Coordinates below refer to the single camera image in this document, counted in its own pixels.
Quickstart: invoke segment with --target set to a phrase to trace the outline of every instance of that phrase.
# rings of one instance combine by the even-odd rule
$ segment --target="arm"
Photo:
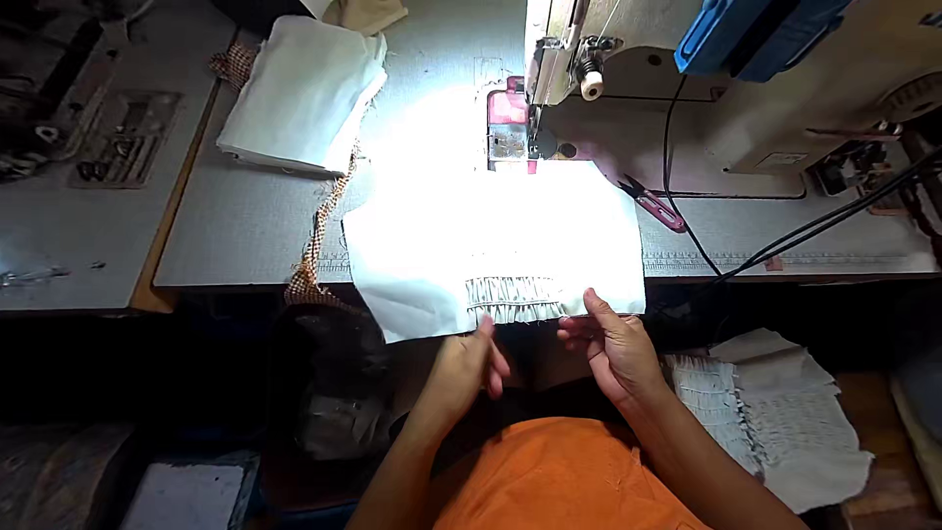
[[[560,339],[585,351],[595,381],[634,430],[658,478],[717,530],[805,529],[720,447],[668,388],[637,317],[619,317],[586,290],[590,317],[560,321]]]
[[[442,440],[464,416],[486,378],[488,393],[500,395],[507,360],[492,341],[494,322],[485,318],[473,337],[442,344],[429,380],[402,432],[360,499],[347,530],[415,528],[421,524],[431,463]]]

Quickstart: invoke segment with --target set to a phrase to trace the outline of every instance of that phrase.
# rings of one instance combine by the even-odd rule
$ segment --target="metal tool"
[[[628,195],[631,195],[642,208],[648,210],[658,221],[661,221],[664,226],[667,226],[674,232],[683,234],[687,231],[687,224],[684,223],[683,218],[677,215],[671,207],[665,205],[654,193],[645,188],[641,182],[631,178],[631,175],[622,174],[622,176],[628,182],[625,183],[619,180],[618,187]]]

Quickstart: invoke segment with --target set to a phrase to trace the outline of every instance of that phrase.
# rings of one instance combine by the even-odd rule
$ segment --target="checkered fabric strip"
[[[324,235],[327,233],[327,218],[331,215],[344,191],[353,173],[356,171],[357,157],[360,156],[359,145],[354,145],[353,153],[350,154],[350,164],[347,174],[337,178],[336,184],[331,190],[331,194],[317,209],[315,215],[314,234],[304,245],[304,252],[301,254],[300,263],[295,265],[295,272],[291,275],[291,281],[284,292],[284,301],[289,305],[295,304],[318,304],[321,306],[337,307],[354,315],[363,315],[365,312],[359,307],[351,306],[331,293],[331,290],[317,283],[317,257],[320,255],[320,247],[324,242]]]
[[[209,59],[209,69],[228,81],[237,91],[241,91],[242,87],[249,82],[256,56],[258,56],[256,50],[235,41],[226,53],[215,54]]]

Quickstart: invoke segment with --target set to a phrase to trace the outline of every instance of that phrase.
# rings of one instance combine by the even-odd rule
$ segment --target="orange shirt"
[[[708,530],[642,465],[633,440],[596,420],[511,425],[469,456],[477,461],[465,462],[470,474],[435,528]],[[431,490],[453,478],[443,473]]]

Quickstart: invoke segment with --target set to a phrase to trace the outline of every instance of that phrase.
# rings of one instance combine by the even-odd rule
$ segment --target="person's left hand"
[[[493,337],[494,321],[485,315],[474,335],[445,339],[410,421],[443,438],[471,408],[482,383],[492,399],[500,397],[511,368]]]

